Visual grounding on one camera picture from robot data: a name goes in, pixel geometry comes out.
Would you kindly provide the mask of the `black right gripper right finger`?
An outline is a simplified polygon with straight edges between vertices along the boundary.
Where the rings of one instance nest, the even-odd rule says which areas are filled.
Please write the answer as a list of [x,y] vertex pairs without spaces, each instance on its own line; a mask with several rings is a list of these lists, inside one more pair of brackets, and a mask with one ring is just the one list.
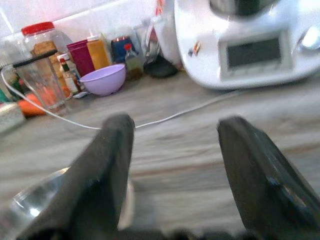
[[217,132],[245,229],[262,240],[319,239],[320,197],[270,137],[240,116]]

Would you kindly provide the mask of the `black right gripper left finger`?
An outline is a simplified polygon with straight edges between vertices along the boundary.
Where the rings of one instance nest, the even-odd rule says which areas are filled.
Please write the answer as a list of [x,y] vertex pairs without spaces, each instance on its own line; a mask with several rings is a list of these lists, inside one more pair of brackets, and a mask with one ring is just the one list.
[[134,127],[126,113],[107,118],[63,174],[48,206],[17,238],[105,240],[116,232],[127,192]]

